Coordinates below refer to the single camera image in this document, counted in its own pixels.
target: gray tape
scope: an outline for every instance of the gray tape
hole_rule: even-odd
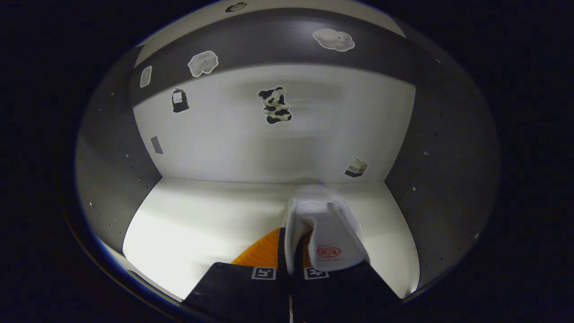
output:
[[[428,38],[395,22],[437,59],[425,85],[417,86],[405,140],[385,181],[417,246],[420,289],[475,245],[494,207],[500,153],[493,118],[471,77]]]
[[[160,145],[160,141],[157,138],[157,136],[152,138],[152,145],[153,145],[153,150],[156,151],[156,153],[160,153],[160,154],[164,154],[164,151],[161,150],[161,145]]]
[[[322,47],[316,30],[330,28],[352,36],[353,49]],[[231,69],[277,63],[315,63],[360,68],[424,85],[435,60],[409,40],[364,20],[329,11],[301,8],[261,10],[230,17],[195,30],[166,45],[133,71],[130,104],[192,79],[187,64],[194,55],[213,51],[218,65],[209,75]],[[149,85],[139,87],[146,66],[153,66]]]
[[[131,219],[161,178],[128,102],[128,77],[140,50],[125,54],[103,78],[76,144],[76,181],[87,221],[119,253]]]

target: white wall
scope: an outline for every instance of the white wall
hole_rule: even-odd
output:
[[[286,88],[293,118],[270,125],[258,93],[277,86]],[[245,183],[384,181],[415,95],[412,84],[386,75],[308,64],[241,68],[177,87],[189,110],[172,112],[174,88],[134,108],[161,175]],[[154,152],[154,136],[163,155]],[[357,178],[344,175],[354,156],[369,165]]]
[[[299,185],[162,178],[136,212],[123,253],[145,276],[185,298],[214,262],[230,263],[279,228]],[[363,228],[372,267],[398,297],[418,284],[409,227],[384,183],[333,184]]]
[[[227,7],[238,2],[246,2],[247,7],[234,13],[225,12]],[[203,7],[187,16],[183,16],[146,38],[138,45],[144,46],[139,53],[135,66],[139,65],[142,61],[167,44],[196,29],[213,24],[216,21],[237,16],[238,14],[282,7],[320,9],[345,14],[347,16],[368,21],[405,37],[401,28],[399,28],[391,17],[382,13],[378,9],[364,5],[360,2],[350,0],[226,0]]]

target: orange textured pad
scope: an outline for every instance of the orange textured pad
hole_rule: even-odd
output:
[[[279,248],[279,232],[277,228],[268,233],[265,237],[252,244],[243,251],[231,264],[252,267],[273,267],[277,268],[277,252]]]

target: gray stripe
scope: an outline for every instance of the gray stripe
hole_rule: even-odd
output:
[[[153,150],[155,150],[156,153],[159,153],[162,155],[164,154],[164,151],[161,149],[160,141],[157,138],[157,136],[152,138],[152,146],[153,146]]]
[[[350,34],[355,48],[338,52],[321,47],[312,35],[322,28]],[[210,75],[261,64],[315,63],[361,68],[425,85],[426,74],[437,64],[408,39],[357,18],[315,9],[262,10],[200,28],[151,55],[131,76],[131,106],[192,79],[187,63],[204,51],[214,51],[219,58]],[[139,78],[147,66],[153,66],[152,81],[141,89]]]
[[[385,181],[413,234],[421,289],[477,242],[494,207],[500,153],[494,120],[471,77],[435,43],[394,20],[441,61],[427,75],[434,85],[417,88],[405,140]]]

